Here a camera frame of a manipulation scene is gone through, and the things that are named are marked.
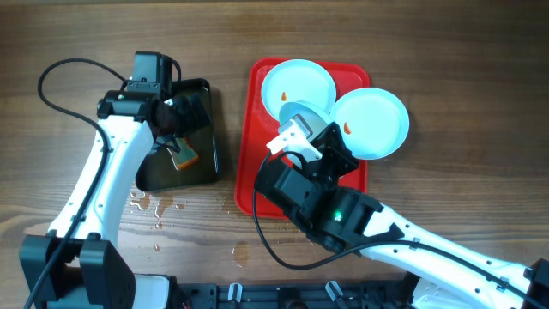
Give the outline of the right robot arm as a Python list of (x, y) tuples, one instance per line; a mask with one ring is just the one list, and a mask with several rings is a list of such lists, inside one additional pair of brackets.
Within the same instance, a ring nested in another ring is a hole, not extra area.
[(527, 267), (471, 251), (413, 224), (339, 178), (359, 162), (338, 124), (310, 140), (291, 123), (268, 145), (253, 192), (261, 194), (331, 256), (315, 269), (350, 254), (392, 264), (453, 294), (473, 308), (546, 308), (548, 262)]

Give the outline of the light blue plate bottom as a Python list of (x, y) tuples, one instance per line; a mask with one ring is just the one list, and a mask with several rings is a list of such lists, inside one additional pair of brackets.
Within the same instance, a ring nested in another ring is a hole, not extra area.
[(313, 130), (312, 137), (308, 138), (311, 144), (312, 141), (333, 122), (333, 119), (323, 109), (310, 102), (300, 100), (287, 102), (282, 106), (278, 117), (280, 124), (284, 124), (287, 120), (297, 114), (299, 114)]

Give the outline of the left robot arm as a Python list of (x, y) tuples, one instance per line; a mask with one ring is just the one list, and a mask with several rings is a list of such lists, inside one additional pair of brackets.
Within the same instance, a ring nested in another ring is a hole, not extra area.
[(44, 236), (28, 235), (20, 261), (31, 291), (26, 307), (166, 308), (166, 276), (135, 274), (117, 250), (130, 187), (156, 136), (208, 125), (197, 94), (110, 91), (100, 100), (96, 141), (69, 201)]

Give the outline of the orange green sponge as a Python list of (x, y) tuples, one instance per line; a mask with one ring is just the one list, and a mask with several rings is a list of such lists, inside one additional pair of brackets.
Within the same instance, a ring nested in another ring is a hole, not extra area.
[(183, 170), (199, 161), (198, 154), (190, 146), (186, 137), (176, 138), (172, 145), (174, 149), (171, 149), (170, 153), (177, 170)]

